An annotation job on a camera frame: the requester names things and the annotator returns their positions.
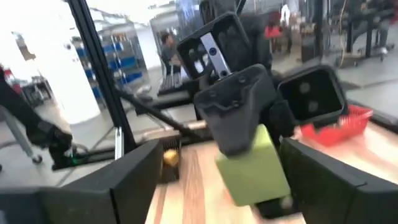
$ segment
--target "wooden table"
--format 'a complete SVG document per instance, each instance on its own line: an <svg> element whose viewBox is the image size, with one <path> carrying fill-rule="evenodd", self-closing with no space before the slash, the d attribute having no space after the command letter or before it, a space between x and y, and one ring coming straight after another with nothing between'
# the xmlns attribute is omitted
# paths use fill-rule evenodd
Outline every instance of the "wooden table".
<svg viewBox="0 0 398 224"><path fill-rule="evenodd" d="M398 136L369 124L362 136L325 148L301 139L319 151L398 184ZM182 152L181 179L157 187L147 224L304 224L301 215L261 220L248 206L236 207L228 197L214 158L214 142L191 145Z"/></svg>

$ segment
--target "small yellow object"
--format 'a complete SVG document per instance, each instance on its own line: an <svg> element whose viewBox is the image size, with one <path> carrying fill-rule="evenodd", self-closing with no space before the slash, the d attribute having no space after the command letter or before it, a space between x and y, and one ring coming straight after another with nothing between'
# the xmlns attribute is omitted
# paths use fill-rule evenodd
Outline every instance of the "small yellow object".
<svg viewBox="0 0 398 224"><path fill-rule="evenodd" d="M178 164L178 152L174 149L169 149L163 154L163 161L169 166L176 166Z"/></svg>

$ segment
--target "metal bracket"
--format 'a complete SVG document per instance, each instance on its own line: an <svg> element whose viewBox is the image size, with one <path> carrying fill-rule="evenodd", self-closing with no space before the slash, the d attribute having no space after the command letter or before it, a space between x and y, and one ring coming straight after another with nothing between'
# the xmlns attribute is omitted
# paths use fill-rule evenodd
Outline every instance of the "metal bracket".
<svg viewBox="0 0 398 224"><path fill-rule="evenodd" d="M115 128L114 138L114 159L120 159L124 156L124 136L122 127Z"/></svg>
<svg viewBox="0 0 398 224"><path fill-rule="evenodd" d="M221 50L215 42L212 34L207 33L200 37L200 40L203 46L205 46L207 54L209 55L209 59L211 60L218 77L221 79L227 75L230 75L231 70L229 69L224 56L221 53Z"/></svg>

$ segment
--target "green block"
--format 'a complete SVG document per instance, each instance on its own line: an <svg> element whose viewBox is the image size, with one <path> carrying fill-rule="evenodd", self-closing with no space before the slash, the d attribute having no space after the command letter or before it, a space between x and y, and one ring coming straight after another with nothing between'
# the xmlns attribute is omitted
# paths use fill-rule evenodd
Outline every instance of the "green block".
<svg viewBox="0 0 398 224"><path fill-rule="evenodd" d="M263 124L257 127L250 152L231 159L220 153L216 165L237 206L253 205L290 194L279 157Z"/></svg>

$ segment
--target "red tray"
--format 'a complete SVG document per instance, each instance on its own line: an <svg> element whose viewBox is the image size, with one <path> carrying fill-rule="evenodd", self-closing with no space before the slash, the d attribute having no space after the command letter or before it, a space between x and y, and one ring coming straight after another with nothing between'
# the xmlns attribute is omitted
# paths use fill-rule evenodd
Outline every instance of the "red tray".
<svg viewBox="0 0 398 224"><path fill-rule="evenodd" d="M301 127L303 137L312 139L324 146L334 146L353 136L362 134L368 125L373 110L349 105L349 115L340 118L340 126L330 126L315 131L312 124Z"/></svg>

